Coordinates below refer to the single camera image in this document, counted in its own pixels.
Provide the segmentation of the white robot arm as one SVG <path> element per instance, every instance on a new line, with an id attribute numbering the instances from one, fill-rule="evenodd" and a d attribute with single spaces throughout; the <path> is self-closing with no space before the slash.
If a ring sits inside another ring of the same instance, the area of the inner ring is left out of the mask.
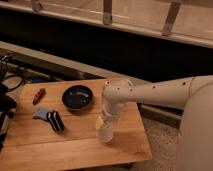
<path id="1" fill-rule="evenodd" d="M 102 113 L 96 120 L 99 140 L 113 139 L 112 123 L 128 102 L 182 110 L 176 171 L 213 171 L 213 75 L 142 85 L 128 79 L 107 81 L 102 89 Z"/>

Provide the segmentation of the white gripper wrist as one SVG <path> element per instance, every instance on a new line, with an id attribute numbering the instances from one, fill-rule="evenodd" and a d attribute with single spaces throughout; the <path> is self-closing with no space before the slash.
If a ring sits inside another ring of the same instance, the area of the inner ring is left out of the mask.
<path id="1" fill-rule="evenodd" d="M 102 114 L 97 117 L 95 129 L 99 130 L 102 128 L 105 122 L 117 121 L 120 117 L 120 113 L 124 107 L 123 103 L 110 103 L 105 102 L 102 105 Z"/>

